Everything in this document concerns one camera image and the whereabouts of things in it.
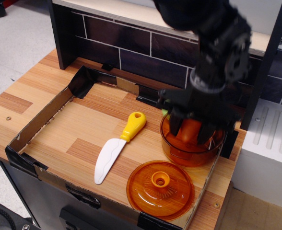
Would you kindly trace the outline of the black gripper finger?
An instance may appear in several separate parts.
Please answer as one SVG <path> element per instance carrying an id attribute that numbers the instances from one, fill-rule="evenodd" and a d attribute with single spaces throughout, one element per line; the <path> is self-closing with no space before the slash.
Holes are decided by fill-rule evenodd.
<path id="1" fill-rule="evenodd" d="M 197 144 L 205 144 L 214 134 L 217 129 L 217 125 L 212 122 L 202 121 L 201 127 L 197 137 Z"/>
<path id="2" fill-rule="evenodd" d="M 182 126 L 182 122 L 185 118 L 186 118 L 186 113 L 184 113 L 177 107 L 172 108 L 169 118 L 169 127 L 172 135 L 174 136 L 178 135 L 178 132 Z"/>

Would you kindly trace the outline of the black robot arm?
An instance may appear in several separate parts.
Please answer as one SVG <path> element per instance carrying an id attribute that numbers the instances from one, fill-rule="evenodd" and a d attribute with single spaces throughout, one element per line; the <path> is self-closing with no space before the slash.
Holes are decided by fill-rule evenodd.
<path id="1" fill-rule="evenodd" d="M 164 22 L 199 38 L 199 60 L 183 90 L 160 90 L 157 105 L 170 114 L 170 131 L 177 135 L 201 122 L 197 143 L 204 144 L 216 130 L 233 130 L 240 115 L 221 98 L 226 85 L 248 76 L 251 27 L 227 0 L 157 0 Z"/>

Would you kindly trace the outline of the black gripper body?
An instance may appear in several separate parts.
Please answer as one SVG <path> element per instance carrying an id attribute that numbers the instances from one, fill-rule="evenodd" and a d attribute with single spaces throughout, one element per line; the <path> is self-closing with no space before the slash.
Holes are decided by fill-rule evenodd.
<path id="1" fill-rule="evenodd" d="M 162 89 L 158 92 L 157 106 L 170 99 L 173 107 L 186 113 L 185 119 L 212 122 L 217 130 L 233 129 L 241 115 L 220 98 L 219 93 L 208 94 L 191 86 L 186 89 Z"/>

